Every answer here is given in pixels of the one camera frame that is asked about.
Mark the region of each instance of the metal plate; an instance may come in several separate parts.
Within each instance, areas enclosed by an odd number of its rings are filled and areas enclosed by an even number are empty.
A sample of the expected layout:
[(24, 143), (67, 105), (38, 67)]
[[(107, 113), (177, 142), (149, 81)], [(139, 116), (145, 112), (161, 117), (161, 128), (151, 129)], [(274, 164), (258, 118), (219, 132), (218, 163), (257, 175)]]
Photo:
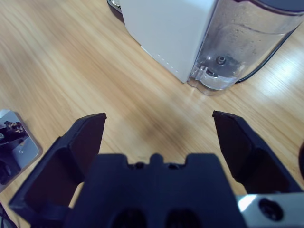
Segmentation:
[[(20, 122), (25, 129), (26, 133), (28, 134), (28, 138), (23, 141), (23, 143), (17, 146), (13, 151), (12, 154), (18, 163), (19, 167), (21, 168), (20, 173), (22, 173), (31, 163), (34, 162), (42, 154), (42, 149), (29, 132), (27, 127), (25, 126), (24, 122), (18, 116), (17, 113), (10, 111), (10, 110), (1, 110), (0, 111), (0, 127), (4, 126), (5, 121), (10, 122)], [(2, 192), (6, 186), (8, 186), (18, 175), (16, 175), (12, 180), (9, 181), (6, 185), (0, 184), (0, 192)]]
[[(249, 228), (303, 228), (304, 193), (251, 194), (236, 196), (237, 204)], [(269, 219), (261, 210), (262, 200), (275, 202), (283, 211), (279, 220)]]

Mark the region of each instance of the metal base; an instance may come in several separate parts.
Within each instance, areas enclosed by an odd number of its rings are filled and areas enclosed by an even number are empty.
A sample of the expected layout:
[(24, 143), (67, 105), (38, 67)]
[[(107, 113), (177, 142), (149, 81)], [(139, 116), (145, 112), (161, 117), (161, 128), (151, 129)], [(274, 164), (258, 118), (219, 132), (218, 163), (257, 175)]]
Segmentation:
[(21, 118), (13, 111), (1, 110), (0, 111), (0, 127), (4, 126), (4, 122), (20, 122), (25, 129), (28, 138), (19, 144), (15, 149), (11, 151), (14, 159), (21, 168), (21, 171), (13, 177), (6, 185), (0, 184), (0, 192), (2, 192), (6, 186), (8, 186), (20, 173), (22, 173), (36, 158), (42, 154), (42, 149), (35, 141), (32, 134), (28, 131)]

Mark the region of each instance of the screw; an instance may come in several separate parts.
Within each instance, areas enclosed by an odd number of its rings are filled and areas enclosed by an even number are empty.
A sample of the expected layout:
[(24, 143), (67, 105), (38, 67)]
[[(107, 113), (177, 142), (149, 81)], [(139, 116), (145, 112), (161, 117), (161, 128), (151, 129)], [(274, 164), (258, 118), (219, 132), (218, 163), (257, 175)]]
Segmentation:
[(218, 57), (217, 57), (217, 64), (219, 64), (219, 65), (224, 65), (225, 62), (226, 62), (225, 57), (223, 57), (223, 56), (218, 56)]
[(260, 200), (258, 205), (263, 215), (265, 215), (265, 217), (268, 219), (273, 221), (282, 220), (284, 213), (278, 203), (263, 198)]

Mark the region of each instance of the power cord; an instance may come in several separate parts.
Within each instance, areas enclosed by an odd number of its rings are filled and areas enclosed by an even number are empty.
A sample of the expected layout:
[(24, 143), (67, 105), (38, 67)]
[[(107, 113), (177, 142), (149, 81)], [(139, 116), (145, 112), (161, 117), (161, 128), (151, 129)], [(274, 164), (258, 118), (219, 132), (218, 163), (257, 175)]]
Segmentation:
[(290, 35), (297, 29), (297, 27), (288, 32), (284, 38), (280, 41), (280, 43), (271, 51), (271, 53), (264, 59), (264, 61), (258, 65), (256, 67), (256, 69), (254, 69), (250, 74), (248, 74), (247, 76), (239, 79), (236, 83), (241, 83), (241, 82), (244, 82), (246, 81), (247, 79), (251, 78), (256, 72), (258, 72), (271, 58), (272, 56), (274, 56), (274, 54), (278, 51), (278, 49), (280, 49), (280, 47), (285, 43), (285, 41), (290, 37)]

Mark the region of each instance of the black cable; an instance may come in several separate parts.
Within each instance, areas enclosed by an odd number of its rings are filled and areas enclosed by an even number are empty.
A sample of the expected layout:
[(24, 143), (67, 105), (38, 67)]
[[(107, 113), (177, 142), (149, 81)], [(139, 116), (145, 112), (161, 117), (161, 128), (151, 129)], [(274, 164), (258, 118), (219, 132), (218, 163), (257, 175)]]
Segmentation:
[(256, 67), (256, 69), (254, 69), (250, 74), (248, 74), (247, 76), (239, 79), (236, 83), (241, 83), (241, 82), (244, 82), (246, 81), (247, 79), (251, 78), (257, 71), (259, 71), (271, 58), (272, 56), (274, 56), (274, 54), (278, 51), (278, 49), (280, 49), (280, 47), (285, 43), (285, 41), (290, 37), (290, 35), (297, 29), (297, 27), (288, 32), (284, 38), (280, 41), (280, 43), (271, 51), (271, 53), (264, 59), (264, 61), (258, 65)]
[(4, 213), (0, 213), (0, 216), (2, 217), (2, 220), (5, 219), (6, 221), (8, 221), (12, 228), (17, 228), (16, 224), (12, 220), (10, 220), (7, 215), (5, 215)]

